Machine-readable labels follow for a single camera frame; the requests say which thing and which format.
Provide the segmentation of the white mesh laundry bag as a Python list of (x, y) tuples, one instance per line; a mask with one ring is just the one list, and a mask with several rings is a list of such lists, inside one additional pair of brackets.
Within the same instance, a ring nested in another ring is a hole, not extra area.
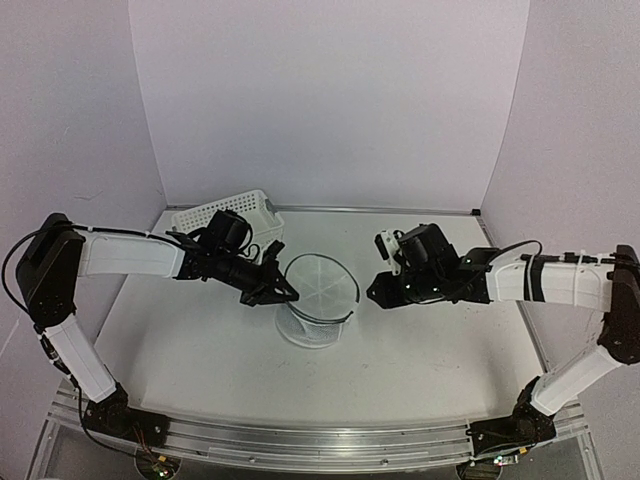
[(337, 343), (354, 317), (361, 289), (354, 275), (338, 260), (320, 253), (293, 258), (285, 279), (299, 293), (275, 317), (280, 335), (306, 349), (323, 349)]

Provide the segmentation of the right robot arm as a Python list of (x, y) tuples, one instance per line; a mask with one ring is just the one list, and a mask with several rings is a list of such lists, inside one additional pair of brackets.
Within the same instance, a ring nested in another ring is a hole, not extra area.
[(602, 314), (596, 339), (577, 356), (531, 380), (508, 416), (476, 421), (466, 434), (477, 456), (532, 447), (556, 436), (554, 417), (611, 371), (639, 361), (639, 258), (621, 244), (612, 253), (520, 253), (520, 245), (476, 247), (465, 255), (436, 224), (407, 233), (383, 230), (374, 243), (388, 270), (367, 297), (384, 310), (459, 302), (571, 305)]

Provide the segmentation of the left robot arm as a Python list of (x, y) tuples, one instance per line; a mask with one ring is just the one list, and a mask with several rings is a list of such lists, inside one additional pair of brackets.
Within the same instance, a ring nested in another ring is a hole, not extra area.
[(154, 276), (175, 281), (215, 280), (236, 289), (249, 307), (298, 300), (280, 269), (284, 244), (253, 247), (253, 229), (232, 210), (216, 211), (190, 232), (165, 234), (92, 227), (63, 213), (49, 215), (6, 254), (19, 291), (9, 299), (33, 323), (49, 361), (76, 389), (83, 429), (152, 447), (165, 444), (169, 418), (130, 404), (125, 388), (79, 324), (78, 283), (92, 276)]

